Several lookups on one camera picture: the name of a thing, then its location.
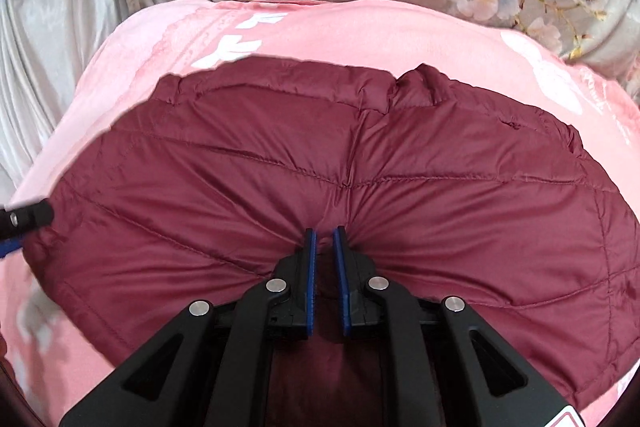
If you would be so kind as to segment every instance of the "burgundy quilted fabric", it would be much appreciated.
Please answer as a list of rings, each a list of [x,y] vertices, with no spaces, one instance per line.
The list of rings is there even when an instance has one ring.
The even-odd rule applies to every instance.
[[[318,230],[316,334],[277,354],[268,425],[382,423],[375,346],[340,338],[337,225],[414,295],[473,304],[579,408],[640,357],[638,222],[576,130],[428,66],[252,57],[166,76],[51,203],[25,256],[113,363]]]

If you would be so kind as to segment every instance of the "leaf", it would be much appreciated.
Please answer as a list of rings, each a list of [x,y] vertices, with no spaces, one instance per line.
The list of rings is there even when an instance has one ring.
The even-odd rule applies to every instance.
[[[577,48],[574,48],[571,50],[571,53],[569,53],[569,60],[575,60],[576,58],[580,58],[582,57],[582,47],[578,46]]]

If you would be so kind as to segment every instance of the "maroon garment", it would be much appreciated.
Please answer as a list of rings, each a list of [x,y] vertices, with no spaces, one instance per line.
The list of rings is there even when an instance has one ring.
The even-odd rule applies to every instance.
[[[316,334],[277,354],[270,426],[381,424],[376,346],[340,337],[337,225],[414,295],[473,304],[579,408],[640,357],[638,222],[577,131],[429,66],[396,80],[252,57],[169,75],[50,201],[25,256],[116,364],[318,230]]]

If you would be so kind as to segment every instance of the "round silver bolt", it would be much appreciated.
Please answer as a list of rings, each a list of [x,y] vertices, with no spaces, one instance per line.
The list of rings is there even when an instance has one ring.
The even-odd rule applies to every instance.
[[[205,301],[195,301],[189,306],[189,312],[194,317],[202,317],[209,313],[209,303]]]
[[[384,277],[372,277],[369,279],[369,287],[374,290],[386,290],[389,288],[389,281]]]
[[[267,282],[267,289],[273,293],[284,292],[287,289],[287,282],[282,279],[271,279]]]
[[[447,307],[447,310],[452,312],[461,312],[465,309],[465,301],[460,297],[449,297],[444,301],[444,305]]]

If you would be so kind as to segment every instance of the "triangular cutout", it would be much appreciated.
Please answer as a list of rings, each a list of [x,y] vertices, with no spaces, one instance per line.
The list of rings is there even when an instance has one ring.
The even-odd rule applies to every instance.
[[[183,340],[184,337],[180,334],[172,336],[127,378],[123,389],[149,401],[156,401],[160,397]]]
[[[480,331],[471,330],[469,336],[492,396],[504,396],[526,386],[527,378]]]

